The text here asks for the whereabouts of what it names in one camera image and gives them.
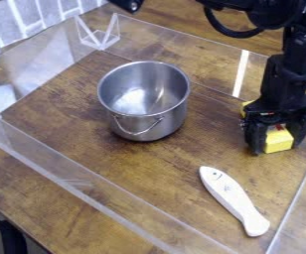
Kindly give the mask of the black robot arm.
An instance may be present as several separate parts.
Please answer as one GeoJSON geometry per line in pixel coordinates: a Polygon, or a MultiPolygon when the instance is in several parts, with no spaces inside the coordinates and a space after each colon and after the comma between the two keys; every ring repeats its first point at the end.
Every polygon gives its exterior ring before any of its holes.
{"type": "Polygon", "coordinates": [[[267,129],[283,124],[292,147],[306,138],[306,0],[196,0],[213,28],[224,35],[245,39],[265,30],[283,29],[283,53],[267,59],[259,98],[244,108],[244,141],[253,154],[265,148],[267,129]],[[229,8],[245,13],[253,28],[233,31],[213,12],[229,8]]]}

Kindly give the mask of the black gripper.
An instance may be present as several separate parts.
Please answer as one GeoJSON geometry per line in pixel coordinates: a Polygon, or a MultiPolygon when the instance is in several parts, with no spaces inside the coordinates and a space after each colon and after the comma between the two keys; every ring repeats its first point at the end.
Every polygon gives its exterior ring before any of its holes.
{"type": "Polygon", "coordinates": [[[260,96],[243,108],[244,141],[253,155],[264,150],[271,123],[284,122],[296,148],[306,138],[306,73],[295,73],[283,63],[283,55],[267,60],[260,96]]]}

